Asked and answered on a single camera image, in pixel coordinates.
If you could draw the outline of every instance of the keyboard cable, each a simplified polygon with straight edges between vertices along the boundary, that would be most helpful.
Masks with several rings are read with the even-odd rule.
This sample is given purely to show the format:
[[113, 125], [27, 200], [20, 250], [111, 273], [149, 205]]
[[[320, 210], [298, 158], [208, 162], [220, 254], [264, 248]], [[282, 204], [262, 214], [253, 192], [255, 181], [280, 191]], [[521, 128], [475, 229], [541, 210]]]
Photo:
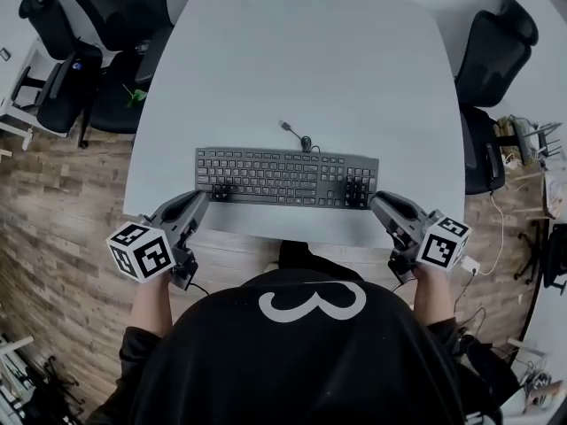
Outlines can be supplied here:
[[292, 134], [294, 134], [296, 137], [298, 137], [299, 141], [301, 142], [301, 150], [303, 152], [311, 152], [312, 150], [314, 150], [315, 148], [317, 150], [319, 150], [319, 152], [321, 152], [321, 148], [319, 148], [319, 145], [311, 145], [311, 137], [308, 136], [303, 136], [300, 137], [298, 134], [295, 133], [295, 131], [293, 129], [291, 129], [291, 126], [289, 123], [286, 123], [284, 120], [280, 120], [279, 122], [280, 127], [284, 130], [284, 131], [290, 131]]

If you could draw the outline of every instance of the keyboard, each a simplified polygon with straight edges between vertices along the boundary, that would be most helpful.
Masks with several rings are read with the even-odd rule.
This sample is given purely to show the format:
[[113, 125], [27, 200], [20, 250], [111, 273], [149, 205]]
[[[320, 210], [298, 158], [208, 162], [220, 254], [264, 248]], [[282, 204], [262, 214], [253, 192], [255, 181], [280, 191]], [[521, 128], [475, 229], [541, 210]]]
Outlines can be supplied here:
[[369, 209], [378, 159], [245, 148], [197, 148], [195, 186], [214, 202]]

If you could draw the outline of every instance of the white cable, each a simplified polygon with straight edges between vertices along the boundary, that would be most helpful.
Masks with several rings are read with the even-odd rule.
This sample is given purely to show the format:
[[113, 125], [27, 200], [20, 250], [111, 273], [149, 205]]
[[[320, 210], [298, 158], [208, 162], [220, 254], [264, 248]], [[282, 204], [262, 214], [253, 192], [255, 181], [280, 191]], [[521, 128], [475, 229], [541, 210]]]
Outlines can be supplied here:
[[496, 268], [496, 265], [498, 264], [498, 260], [500, 259], [500, 255], [502, 254], [502, 249], [504, 248], [504, 214], [502, 213], [501, 209], [496, 205], [496, 202], [494, 202], [494, 195], [490, 194], [490, 198], [493, 200], [493, 205], [496, 208], [496, 210], [500, 213], [500, 216], [502, 218], [502, 242], [500, 245], [500, 250], [498, 251], [498, 255], [496, 256], [496, 260], [494, 261], [494, 265], [493, 267], [490, 269], [490, 271], [488, 271], [487, 273], [483, 273], [481, 270], [478, 270], [479, 273], [481, 273], [482, 275], [490, 275], [493, 270]]

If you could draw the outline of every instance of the wooden floor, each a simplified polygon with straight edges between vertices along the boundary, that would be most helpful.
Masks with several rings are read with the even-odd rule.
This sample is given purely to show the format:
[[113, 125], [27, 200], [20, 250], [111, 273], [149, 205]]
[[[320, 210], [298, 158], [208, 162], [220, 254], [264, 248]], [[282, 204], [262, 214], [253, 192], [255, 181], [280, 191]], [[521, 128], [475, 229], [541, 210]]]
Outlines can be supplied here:
[[[12, 338], [33, 335], [35, 342], [26, 353], [36, 363], [55, 354], [65, 372], [81, 383], [75, 393], [86, 398], [87, 412], [113, 391], [136, 287], [117, 273], [105, 246], [108, 235], [127, 219], [121, 209], [131, 136], [92, 131], [89, 141], [89, 148], [80, 151], [74, 134], [61, 139], [35, 131], [29, 151], [22, 152], [19, 138], [0, 138], [0, 147], [14, 151], [13, 158], [0, 163], [0, 312], [6, 317], [0, 328]], [[518, 337], [532, 301], [533, 286], [513, 279], [528, 257], [517, 235], [529, 222], [510, 217], [510, 212], [536, 205], [540, 188], [537, 181], [516, 188], [512, 182], [494, 194], [507, 214], [501, 260], [493, 274], [472, 281], [457, 307], [457, 318], [464, 321], [483, 306], [487, 316], [479, 335], [496, 345]], [[486, 271], [500, 249], [501, 217], [489, 196], [468, 197], [465, 220], [474, 228], [467, 252]], [[278, 244], [200, 230], [190, 240], [200, 265], [197, 283], [209, 291], [238, 286], [277, 258]], [[396, 285], [386, 265], [388, 251], [311, 248], [371, 282]], [[455, 270], [454, 298], [469, 278]], [[397, 293], [411, 303], [414, 290], [411, 282]], [[197, 289], [171, 294], [175, 317], [202, 296]], [[481, 319], [478, 313], [469, 325], [474, 329]]]

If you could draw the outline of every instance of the desk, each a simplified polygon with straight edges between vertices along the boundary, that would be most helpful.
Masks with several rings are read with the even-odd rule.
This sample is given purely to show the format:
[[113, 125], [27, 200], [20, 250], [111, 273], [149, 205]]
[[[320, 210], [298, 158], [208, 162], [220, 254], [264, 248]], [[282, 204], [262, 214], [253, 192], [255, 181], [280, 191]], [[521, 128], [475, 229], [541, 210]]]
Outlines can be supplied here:
[[[408, 0], [190, 0], [163, 53], [136, 136], [124, 212], [194, 189], [198, 146], [380, 159], [378, 188], [462, 219], [462, 132], [435, 20]], [[371, 211], [210, 205], [204, 228], [391, 247]]]

